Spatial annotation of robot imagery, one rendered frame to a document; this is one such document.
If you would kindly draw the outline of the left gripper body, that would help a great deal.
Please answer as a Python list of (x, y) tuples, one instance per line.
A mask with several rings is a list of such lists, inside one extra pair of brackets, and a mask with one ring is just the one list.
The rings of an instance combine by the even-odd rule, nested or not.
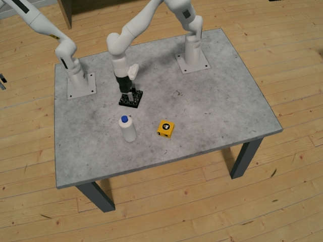
[(132, 86), (132, 80), (136, 78), (137, 72), (139, 70), (139, 65), (134, 64), (133, 66), (129, 66), (129, 64), (120, 70), (114, 69), (114, 75), (116, 76), (116, 80), (119, 83), (119, 88), (121, 93), (129, 93), (130, 88)]

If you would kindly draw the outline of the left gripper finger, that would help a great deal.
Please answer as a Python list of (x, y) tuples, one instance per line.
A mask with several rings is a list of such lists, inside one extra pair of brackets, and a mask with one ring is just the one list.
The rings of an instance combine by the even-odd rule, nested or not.
[(129, 93), (123, 93), (123, 94), (127, 94), (129, 97), (129, 101), (134, 101), (133, 96), (132, 96), (132, 92)]
[(135, 93), (137, 92), (137, 91), (136, 91), (135, 83), (132, 83), (132, 87), (131, 87), (131, 88), (132, 88), (132, 92), (135, 92)]

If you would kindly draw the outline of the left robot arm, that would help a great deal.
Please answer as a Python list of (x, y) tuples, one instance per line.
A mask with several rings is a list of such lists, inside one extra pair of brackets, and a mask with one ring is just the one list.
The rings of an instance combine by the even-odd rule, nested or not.
[(151, 0), (122, 28), (121, 35), (118, 33), (108, 35), (107, 48), (115, 69), (120, 70), (128, 65), (126, 49), (148, 28), (156, 9), (162, 2), (165, 2), (170, 11), (183, 24), (183, 29), (190, 31), (185, 36), (185, 63), (189, 66), (196, 66), (200, 63), (203, 18), (196, 15), (193, 5), (191, 6), (191, 0)]

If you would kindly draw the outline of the black knob panel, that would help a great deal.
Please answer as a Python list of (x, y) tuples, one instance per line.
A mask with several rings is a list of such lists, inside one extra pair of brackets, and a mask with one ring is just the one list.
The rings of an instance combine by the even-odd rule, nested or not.
[[(132, 89), (130, 89), (130, 92), (132, 92)], [(137, 90), (137, 92), (132, 92), (132, 96), (134, 101), (129, 101), (127, 94), (122, 94), (121, 99), (119, 101), (119, 105), (121, 106), (127, 106), (132, 108), (138, 108), (139, 102), (141, 100), (141, 97), (143, 95), (143, 91)]]

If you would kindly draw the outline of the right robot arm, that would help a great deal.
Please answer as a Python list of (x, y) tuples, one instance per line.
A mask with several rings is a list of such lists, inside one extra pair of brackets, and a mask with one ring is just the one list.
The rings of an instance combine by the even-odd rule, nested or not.
[(0, 9), (6, 3), (10, 5), (35, 32), (51, 36), (60, 43), (55, 49), (58, 60), (65, 68), (74, 89), (76, 91), (85, 90), (88, 87), (88, 81), (79, 60), (76, 57), (72, 57), (77, 50), (77, 45), (27, 0), (0, 0)]

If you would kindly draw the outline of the white bottle with blue cap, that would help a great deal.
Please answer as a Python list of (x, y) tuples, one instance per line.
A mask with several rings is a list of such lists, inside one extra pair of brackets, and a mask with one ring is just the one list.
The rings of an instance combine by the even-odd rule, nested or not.
[(133, 142), (136, 139), (137, 135), (133, 125), (133, 121), (129, 116), (122, 116), (119, 120), (119, 126), (123, 133), (124, 139), (127, 142)]

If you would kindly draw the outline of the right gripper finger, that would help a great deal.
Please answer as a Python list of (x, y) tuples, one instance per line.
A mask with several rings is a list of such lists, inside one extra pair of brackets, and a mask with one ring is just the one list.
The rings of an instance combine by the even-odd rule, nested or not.
[(3, 83), (6, 83), (7, 82), (7, 80), (4, 78), (4, 76), (2, 75), (2, 73), (0, 74), (0, 78), (3, 81)]
[(1, 83), (1, 81), (0, 81), (0, 88), (1, 88), (2, 90), (6, 90), (5, 86)]

